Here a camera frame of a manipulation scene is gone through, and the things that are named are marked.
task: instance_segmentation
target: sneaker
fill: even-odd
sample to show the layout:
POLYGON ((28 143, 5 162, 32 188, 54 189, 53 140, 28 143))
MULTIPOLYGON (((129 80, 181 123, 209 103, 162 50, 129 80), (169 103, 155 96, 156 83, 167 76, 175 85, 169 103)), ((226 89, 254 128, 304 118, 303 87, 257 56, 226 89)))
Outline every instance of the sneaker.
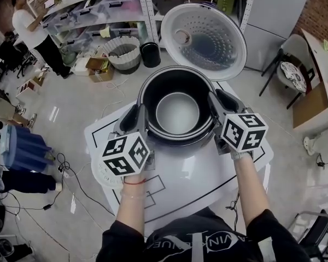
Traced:
POLYGON ((17 110, 17 114, 19 115, 24 115, 24 113, 26 112, 26 108, 24 108, 22 105, 18 104, 16 106, 16 110, 17 110))
POLYGON ((59 192, 59 191, 62 191, 62 184, 60 182, 56 182, 56 188, 55 188, 55 191, 59 192))
POLYGON ((32 118, 29 120, 29 123, 27 125, 28 128, 33 128, 35 120, 37 120, 37 114, 34 114, 32 118))
POLYGON ((73 72, 71 72, 71 68, 70 67, 68 67, 68 74, 67 75, 65 75, 65 76, 62 76, 62 78, 64 78, 64 79, 66 79, 66 78, 68 78, 70 75, 72 75, 73 74, 73 72))

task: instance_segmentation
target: white chair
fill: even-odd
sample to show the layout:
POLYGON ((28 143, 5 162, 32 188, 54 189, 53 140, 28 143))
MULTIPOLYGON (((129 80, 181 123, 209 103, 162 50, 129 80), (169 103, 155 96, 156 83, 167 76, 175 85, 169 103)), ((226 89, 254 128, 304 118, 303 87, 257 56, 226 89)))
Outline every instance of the white chair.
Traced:
POLYGON ((276 57, 267 66, 265 71, 262 72, 261 76, 264 76, 266 74, 266 72, 274 65, 274 68, 270 74, 270 77, 267 79, 267 82, 265 83, 264 87, 262 88, 261 92, 259 93, 259 96, 261 96, 263 94, 265 88, 271 81, 273 75, 276 73, 278 80, 281 83, 283 83, 286 88, 290 87, 291 89, 296 90, 298 92, 296 97, 286 107, 287 109, 289 109, 289 107, 291 107, 293 105, 293 103, 296 101, 296 99, 299 98, 301 94, 303 94, 303 92, 300 92, 299 90, 297 90, 295 88, 294 84, 286 78, 285 74, 283 73, 282 69, 280 68, 281 61, 286 61, 290 57, 294 57, 301 62, 301 65, 303 65, 304 68, 306 69, 306 74, 304 75, 304 72, 302 73, 305 80, 308 79, 309 82, 312 81, 312 79, 314 78, 315 75, 314 75, 314 70, 311 65, 311 55, 310 55, 310 52, 308 49, 307 42, 301 36, 299 36, 297 34, 293 34, 282 44, 282 46, 278 50, 276 57))

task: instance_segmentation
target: person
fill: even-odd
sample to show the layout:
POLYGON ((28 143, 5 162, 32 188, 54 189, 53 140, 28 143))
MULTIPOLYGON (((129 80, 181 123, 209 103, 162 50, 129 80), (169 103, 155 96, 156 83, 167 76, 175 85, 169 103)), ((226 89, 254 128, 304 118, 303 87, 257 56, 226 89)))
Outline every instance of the person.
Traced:
POLYGON ((144 179, 126 176, 116 220, 103 233, 96 261, 310 261, 270 211, 251 153, 231 155, 246 236, 205 208, 155 230, 145 243, 144 179))
POLYGON ((23 193, 46 193, 49 190, 61 191, 62 184, 52 176, 39 172, 9 170, 0 166, 0 193, 16 190, 23 193))
POLYGON ((58 47, 40 25, 47 10, 44 9, 35 19, 24 9, 26 4, 27 0, 12 0, 15 8, 12 17, 13 27, 28 49, 36 49, 57 75, 61 75, 64 79, 68 78, 71 68, 63 64, 58 47))

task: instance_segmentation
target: black t-shirt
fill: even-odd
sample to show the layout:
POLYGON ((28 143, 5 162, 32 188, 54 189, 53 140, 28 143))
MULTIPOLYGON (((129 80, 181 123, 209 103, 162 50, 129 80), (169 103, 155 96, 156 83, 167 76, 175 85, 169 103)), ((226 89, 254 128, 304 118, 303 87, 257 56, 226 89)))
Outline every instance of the black t-shirt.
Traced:
POLYGON ((269 237, 277 262, 310 261, 273 213, 265 210, 248 225, 246 236, 233 231, 218 216, 194 214, 156 230, 145 243, 138 231, 115 221, 103 233, 96 262, 263 261, 258 242, 269 237))

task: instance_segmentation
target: inner cooking pot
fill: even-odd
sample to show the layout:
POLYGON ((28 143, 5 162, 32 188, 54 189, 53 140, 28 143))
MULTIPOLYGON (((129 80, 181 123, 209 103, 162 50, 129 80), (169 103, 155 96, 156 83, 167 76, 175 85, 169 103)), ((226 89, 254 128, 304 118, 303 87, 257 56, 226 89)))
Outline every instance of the inner cooking pot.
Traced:
POLYGON ((191 140, 213 123, 208 93, 215 93, 211 82, 196 69, 165 67, 143 84, 140 104, 148 111, 149 130, 169 140, 191 140))

